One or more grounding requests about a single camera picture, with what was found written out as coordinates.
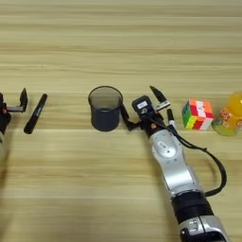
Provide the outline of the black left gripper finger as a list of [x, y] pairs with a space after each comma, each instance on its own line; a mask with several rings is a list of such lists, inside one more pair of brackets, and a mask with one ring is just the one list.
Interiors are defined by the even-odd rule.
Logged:
[[26, 88], [24, 88], [23, 91], [21, 92], [21, 95], [20, 95], [21, 112], [25, 112], [26, 111], [27, 102], [28, 102], [27, 92], [26, 92]]

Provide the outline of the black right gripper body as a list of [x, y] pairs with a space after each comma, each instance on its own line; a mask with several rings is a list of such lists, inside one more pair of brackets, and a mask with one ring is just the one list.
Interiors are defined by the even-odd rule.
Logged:
[[150, 100], [134, 100], [132, 107], [139, 116], [141, 129], [148, 137], [164, 128], [164, 119], [154, 110]]

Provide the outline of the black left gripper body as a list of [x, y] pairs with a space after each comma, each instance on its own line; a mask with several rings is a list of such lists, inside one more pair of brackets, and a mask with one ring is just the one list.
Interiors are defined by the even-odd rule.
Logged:
[[0, 93], [0, 132], [5, 133], [7, 126], [11, 120], [12, 112], [23, 112], [24, 108], [22, 106], [8, 107], [4, 102], [3, 94]]

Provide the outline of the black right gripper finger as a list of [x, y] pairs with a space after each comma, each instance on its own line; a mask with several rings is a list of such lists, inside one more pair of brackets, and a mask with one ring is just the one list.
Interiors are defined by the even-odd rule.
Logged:
[[166, 101], [166, 98], [161, 91], [159, 91], [157, 88], [153, 86], [151, 86], [150, 89], [160, 103], [163, 103]]
[[127, 112], [124, 104], [122, 104], [122, 106], [120, 107], [120, 111], [121, 111], [121, 115], [122, 115], [122, 118], [123, 118], [123, 121], [124, 121], [126, 127], [128, 128], [128, 130], [131, 130], [132, 123], [129, 121], [130, 117], [128, 115], [128, 112]]

